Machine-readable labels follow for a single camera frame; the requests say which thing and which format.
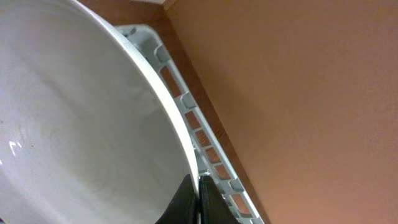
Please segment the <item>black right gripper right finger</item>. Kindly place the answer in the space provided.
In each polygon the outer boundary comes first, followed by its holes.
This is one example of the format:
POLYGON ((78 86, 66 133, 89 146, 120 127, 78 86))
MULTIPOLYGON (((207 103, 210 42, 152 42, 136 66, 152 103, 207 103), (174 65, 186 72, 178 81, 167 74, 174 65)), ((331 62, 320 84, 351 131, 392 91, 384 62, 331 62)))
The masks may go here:
POLYGON ((202 224, 239 224, 210 176, 200 177, 199 190, 202 224))

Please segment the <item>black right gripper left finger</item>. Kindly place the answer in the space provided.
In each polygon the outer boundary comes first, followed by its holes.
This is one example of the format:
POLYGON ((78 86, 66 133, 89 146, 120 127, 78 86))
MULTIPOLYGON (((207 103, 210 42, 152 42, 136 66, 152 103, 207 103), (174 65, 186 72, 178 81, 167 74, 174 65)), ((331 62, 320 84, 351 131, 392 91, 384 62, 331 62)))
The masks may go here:
POLYGON ((190 175, 186 175, 179 185, 165 212, 155 224, 196 224, 197 198, 190 175))

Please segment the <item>grey plate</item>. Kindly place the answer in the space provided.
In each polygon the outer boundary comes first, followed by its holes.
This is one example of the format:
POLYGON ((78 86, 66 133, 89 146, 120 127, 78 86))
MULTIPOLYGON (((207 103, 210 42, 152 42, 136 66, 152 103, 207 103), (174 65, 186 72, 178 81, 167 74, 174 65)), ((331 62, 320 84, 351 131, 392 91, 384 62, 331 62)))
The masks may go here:
POLYGON ((78 1, 1 2, 1 218, 155 223, 183 179, 185 122, 158 73, 78 1))

